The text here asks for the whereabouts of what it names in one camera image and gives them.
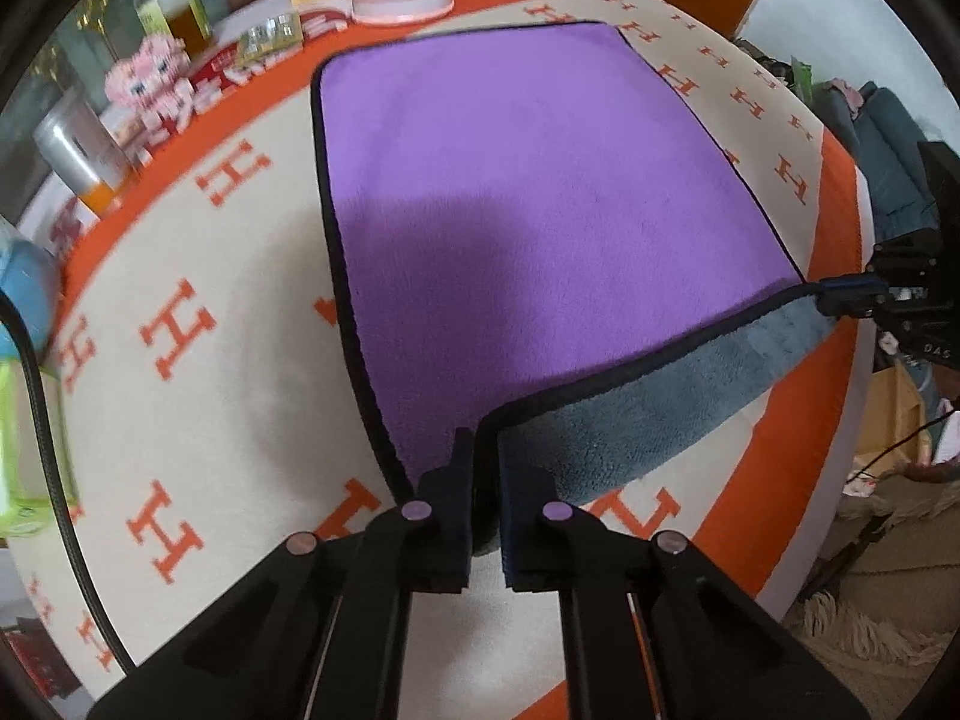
pink toy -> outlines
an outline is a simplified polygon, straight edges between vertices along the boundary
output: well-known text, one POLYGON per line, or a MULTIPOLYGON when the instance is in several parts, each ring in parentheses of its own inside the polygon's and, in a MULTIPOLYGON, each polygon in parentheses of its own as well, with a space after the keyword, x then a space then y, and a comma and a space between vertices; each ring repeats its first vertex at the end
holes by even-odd
POLYGON ((130 59, 117 62, 107 74, 104 91, 113 103, 139 111, 148 129, 181 114, 193 98, 193 86, 182 76, 190 66, 184 41, 170 35, 147 35, 130 59))

purple cloth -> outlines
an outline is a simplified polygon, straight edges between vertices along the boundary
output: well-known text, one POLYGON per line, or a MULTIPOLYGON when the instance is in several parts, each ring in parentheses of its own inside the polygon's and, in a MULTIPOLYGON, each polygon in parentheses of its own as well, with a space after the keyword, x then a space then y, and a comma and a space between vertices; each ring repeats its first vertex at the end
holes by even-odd
POLYGON ((726 157, 608 25, 351 52, 320 100, 360 346, 414 483, 454 428, 799 280, 726 157))

thin black wire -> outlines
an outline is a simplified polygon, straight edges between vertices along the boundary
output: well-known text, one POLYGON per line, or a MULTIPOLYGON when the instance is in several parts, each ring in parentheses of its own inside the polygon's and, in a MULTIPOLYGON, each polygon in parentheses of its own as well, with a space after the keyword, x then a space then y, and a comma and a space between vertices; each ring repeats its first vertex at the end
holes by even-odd
POLYGON ((20 355, 23 364, 23 376, 27 382, 27 394, 30 396, 30 411, 34 418, 34 429, 37 432, 37 446, 40 447, 40 464, 43 466, 43 476, 50 493, 50 503, 54 509, 56 528, 61 534, 66 549, 66 557, 70 560, 73 575, 80 586, 80 594, 86 607, 90 611, 93 622, 96 623, 104 644, 112 651, 114 659, 123 670, 130 674, 136 669, 136 664, 130 657, 123 643, 117 635, 116 629, 107 617, 107 610, 93 586, 93 579, 83 559, 80 550, 80 541, 70 519, 70 509, 66 502, 64 482, 59 477, 59 468, 56 465, 56 451, 54 450, 53 434, 50 431, 50 416, 47 413, 47 401, 43 396, 43 380, 40 377, 40 364, 37 362, 37 353, 30 340, 30 333, 24 324, 20 312, 13 305, 3 290, 0 290, 0 322, 6 327, 13 344, 20 355))
POLYGON ((941 422, 947 419, 949 415, 951 415, 952 413, 953 412, 947 412, 943 416, 938 416, 938 418, 930 420, 930 422, 926 423, 925 425, 920 425, 919 428, 915 429, 915 431, 911 433, 909 436, 907 436, 905 439, 900 439, 898 442, 894 443, 894 445, 888 446, 885 450, 880 452, 880 454, 878 454, 874 459, 872 459, 870 463, 867 463, 865 466, 862 467, 862 469, 859 469, 858 471, 856 471, 856 473, 851 475, 851 477, 847 480, 847 484, 851 483, 854 479, 856 479, 856 477, 860 476, 861 474, 872 476, 872 474, 867 474, 867 471, 870 470, 872 467, 874 467, 878 461, 885 458, 887 455, 893 452, 894 449, 899 449, 899 447, 902 447, 903 445, 905 445, 906 442, 913 439, 915 436, 920 435, 920 433, 928 429, 928 427, 939 425, 941 422))

round bolt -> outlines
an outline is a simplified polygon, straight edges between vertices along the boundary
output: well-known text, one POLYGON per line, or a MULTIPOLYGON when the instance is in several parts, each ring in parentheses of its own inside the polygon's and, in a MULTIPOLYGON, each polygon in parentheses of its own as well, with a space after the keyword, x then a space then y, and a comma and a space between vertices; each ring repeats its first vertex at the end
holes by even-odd
POLYGON ((688 543, 690 542, 686 540, 686 536, 676 531, 661 531, 656 534, 656 546, 669 555, 680 555, 688 543))
POLYGON ((563 501, 550 501, 544 504, 544 517, 551 522, 563 522, 573 517, 573 507, 563 501))
POLYGON ((317 548, 317 537, 313 533, 294 533, 287 539, 287 552, 291 555, 309 555, 317 548))
POLYGON ((409 519, 411 522, 420 522, 428 519, 430 514, 433 514, 433 509, 426 501, 407 501, 400 509, 400 513, 404 519, 409 519))

table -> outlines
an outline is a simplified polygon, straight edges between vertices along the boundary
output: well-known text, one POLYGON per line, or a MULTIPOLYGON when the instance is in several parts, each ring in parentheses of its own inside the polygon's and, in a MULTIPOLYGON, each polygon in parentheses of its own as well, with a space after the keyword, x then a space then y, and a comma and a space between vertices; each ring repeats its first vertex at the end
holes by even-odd
MULTIPOLYGON (((457 0, 432 25, 330 34, 168 143, 66 266, 54 358, 83 502, 76 527, 133 659, 287 533, 355 532, 390 506, 336 327, 313 167, 315 66, 405 34, 563 20, 620 27, 726 151, 809 278, 862 268, 872 226, 853 161, 789 90, 665 2, 457 0)), ((604 520, 687 533, 782 615, 832 520, 871 365, 872 327, 841 322, 734 418, 601 499, 604 520)), ((11 550, 51 637, 102 694, 121 673, 56 530, 11 550)), ((494 554, 474 560, 463 596, 414 598, 401 717, 565 717, 556 601, 502 584, 494 554)))

